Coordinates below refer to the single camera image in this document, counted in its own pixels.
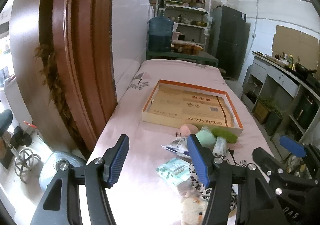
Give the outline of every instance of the plastic package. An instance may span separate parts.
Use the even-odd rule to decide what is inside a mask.
[[[159,166],[156,171],[180,195],[185,195],[189,190],[191,178],[188,162],[179,158],[173,158]]]
[[[177,154],[178,156],[185,157],[188,159],[191,159],[188,148],[187,148],[187,138],[186,137],[180,137],[175,140],[173,140],[170,144],[167,144],[165,146],[161,146],[164,149]]]
[[[227,154],[227,140],[222,137],[217,138],[217,142],[214,145],[213,151],[214,156],[221,156]]]

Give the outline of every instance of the green plush toy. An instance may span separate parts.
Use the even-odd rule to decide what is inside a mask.
[[[237,135],[234,133],[231,133],[228,130],[222,129],[222,128],[213,128],[211,130],[212,134],[217,138],[217,137],[222,137],[225,140],[227,140],[228,143],[236,143],[238,140]]]

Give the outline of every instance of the wooden door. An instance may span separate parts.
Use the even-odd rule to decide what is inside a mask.
[[[112,0],[54,0],[53,46],[63,92],[92,151],[116,107],[111,50]]]

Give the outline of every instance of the cardboard sheet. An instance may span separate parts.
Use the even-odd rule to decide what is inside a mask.
[[[309,70],[318,67],[319,40],[298,30],[277,25],[273,37],[272,56],[281,55],[282,52],[288,56],[292,55],[294,62],[297,62],[299,56],[300,64]]]

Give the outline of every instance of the mint green plush toy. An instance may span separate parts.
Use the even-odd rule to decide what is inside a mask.
[[[207,127],[201,128],[201,130],[196,133],[196,137],[203,147],[209,148],[210,151],[213,150],[217,140]]]

